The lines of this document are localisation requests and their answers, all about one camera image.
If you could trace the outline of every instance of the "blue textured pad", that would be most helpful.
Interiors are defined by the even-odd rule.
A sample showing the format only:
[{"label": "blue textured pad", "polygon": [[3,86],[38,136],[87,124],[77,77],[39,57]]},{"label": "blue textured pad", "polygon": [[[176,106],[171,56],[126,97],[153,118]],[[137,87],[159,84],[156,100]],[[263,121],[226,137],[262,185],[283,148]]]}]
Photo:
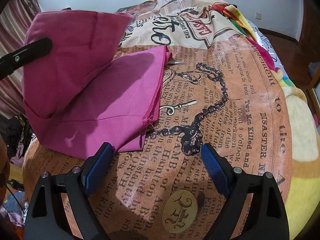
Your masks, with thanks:
[{"label": "blue textured pad", "polygon": [[111,163],[112,156],[113,148],[111,144],[108,144],[86,177],[86,187],[84,188],[85,196],[88,197],[90,194],[96,192],[103,175]]},{"label": "blue textured pad", "polygon": [[217,191],[227,198],[230,195],[228,177],[206,145],[201,147],[201,159]]}]

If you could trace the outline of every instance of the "curtain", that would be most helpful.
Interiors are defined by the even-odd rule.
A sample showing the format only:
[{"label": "curtain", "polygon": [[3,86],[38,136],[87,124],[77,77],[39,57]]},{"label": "curtain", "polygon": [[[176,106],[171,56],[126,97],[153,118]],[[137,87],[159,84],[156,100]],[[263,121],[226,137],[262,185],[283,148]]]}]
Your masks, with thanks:
[{"label": "curtain", "polygon": [[[0,14],[0,57],[23,46],[27,29],[40,11],[36,0],[10,0]],[[22,95],[22,69],[0,81],[0,114],[11,118],[25,115]]]}]

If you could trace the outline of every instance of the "electrical outlet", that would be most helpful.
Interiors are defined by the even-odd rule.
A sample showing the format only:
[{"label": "electrical outlet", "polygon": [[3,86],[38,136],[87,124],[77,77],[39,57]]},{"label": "electrical outlet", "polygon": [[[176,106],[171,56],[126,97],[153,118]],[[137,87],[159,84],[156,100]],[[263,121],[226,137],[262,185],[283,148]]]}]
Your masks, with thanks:
[{"label": "electrical outlet", "polygon": [[256,12],[256,19],[261,20],[261,13]]}]

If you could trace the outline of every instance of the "silver screw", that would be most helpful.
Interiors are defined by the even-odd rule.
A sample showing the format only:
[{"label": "silver screw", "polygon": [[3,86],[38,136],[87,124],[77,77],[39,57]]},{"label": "silver screw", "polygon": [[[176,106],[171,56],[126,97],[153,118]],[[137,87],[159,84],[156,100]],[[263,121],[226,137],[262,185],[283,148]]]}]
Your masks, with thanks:
[{"label": "silver screw", "polygon": [[266,172],[266,177],[269,178],[269,179],[272,179],[273,175],[271,172],[267,171]]},{"label": "silver screw", "polygon": [[45,172],[42,172],[41,177],[46,178],[48,177],[48,175],[49,175],[49,172],[45,171]]},{"label": "silver screw", "polygon": [[240,174],[240,173],[242,172],[242,169],[239,168],[239,167],[234,167],[234,168],[233,168],[233,171],[234,171],[235,173]]},{"label": "silver screw", "polygon": [[72,172],[73,172],[73,173],[78,173],[80,170],[81,170],[81,168],[77,166],[77,167],[74,167],[74,168],[72,169]]}]

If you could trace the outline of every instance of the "brown baseboard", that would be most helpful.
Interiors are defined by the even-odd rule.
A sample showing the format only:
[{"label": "brown baseboard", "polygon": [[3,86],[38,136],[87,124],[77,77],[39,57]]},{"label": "brown baseboard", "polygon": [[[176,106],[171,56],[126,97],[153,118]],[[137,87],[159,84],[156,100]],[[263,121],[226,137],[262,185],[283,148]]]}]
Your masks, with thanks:
[{"label": "brown baseboard", "polygon": [[279,37],[279,38],[282,38],[282,39],[285,39],[285,40],[288,40],[288,41],[292,41],[295,44],[298,44],[298,41],[295,38],[290,37],[288,35],[285,35],[285,34],[282,34],[282,33],[277,33],[275,31],[271,31],[271,30],[267,30],[267,29],[262,29],[262,28],[259,28],[259,31],[261,31],[261,33],[264,34],[264,35],[276,36],[276,37]]}]

